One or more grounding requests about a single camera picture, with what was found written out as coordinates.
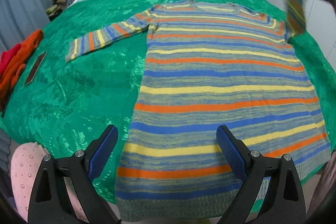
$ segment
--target blue gripper pad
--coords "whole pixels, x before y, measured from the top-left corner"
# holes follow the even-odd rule
[[[244,183],[247,178],[246,163],[234,144],[234,142],[237,143],[240,140],[237,140],[230,131],[228,134],[223,129],[223,126],[218,127],[216,132],[217,143],[235,177]]]
[[[115,126],[109,130],[106,137],[103,139],[95,153],[90,159],[88,166],[88,179],[93,181],[98,178],[103,171],[107,161],[109,160],[111,153],[118,141],[118,129]]]

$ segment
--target green bedspread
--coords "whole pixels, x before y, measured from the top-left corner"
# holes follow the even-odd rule
[[[115,171],[127,139],[133,106],[144,69],[146,34],[124,39],[65,63],[69,42],[87,32],[125,20],[153,4],[179,0],[86,0],[69,7],[47,25],[44,39],[27,63],[8,104],[1,127],[18,143],[39,142],[55,157],[72,155],[98,138],[108,124],[119,130],[119,141],[97,192],[114,202]],[[233,2],[276,19],[285,13],[265,0],[197,0]],[[336,144],[336,75],[315,40],[305,33],[291,40],[314,84],[332,148]],[[34,81],[24,86],[38,55],[47,51]]]

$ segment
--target smartphone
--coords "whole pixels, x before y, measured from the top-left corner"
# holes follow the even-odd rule
[[[29,85],[33,80],[34,77],[36,75],[36,72],[38,70],[38,68],[40,67],[45,55],[47,54],[47,52],[42,53],[35,61],[33,67],[31,68],[31,71],[26,79],[25,85]]]

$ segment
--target metal screw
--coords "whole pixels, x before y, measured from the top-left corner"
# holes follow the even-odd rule
[[[284,154],[283,158],[285,160],[291,160],[292,159],[292,157],[290,155],[288,155],[288,154]]]
[[[43,157],[43,160],[44,161],[48,161],[48,160],[50,160],[51,159],[51,155],[45,155],[44,157]]]
[[[259,151],[257,151],[257,150],[252,150],[252,151],[251,151],[251,155],[254,156],[254,157],[259,157],[259,156],[260,156],[260,153],[259,153]]]
[[[76,153],[75,153],[75,156],[76,157],[81,157],[81,156],[83,156],[84,155],[84,151],[83,150],[78,150],[78,151],[76,151]]]

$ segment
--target pink pants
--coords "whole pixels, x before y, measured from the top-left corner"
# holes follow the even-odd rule
[[[43,157],[49,152],[38,143],[20,145],[11,161],[11,181],[17,211],[24,220],[28,219],[29,199],[37,171]],[[64,178],[68,195],[77,217],[88,222],[75,194],[70,178]]]

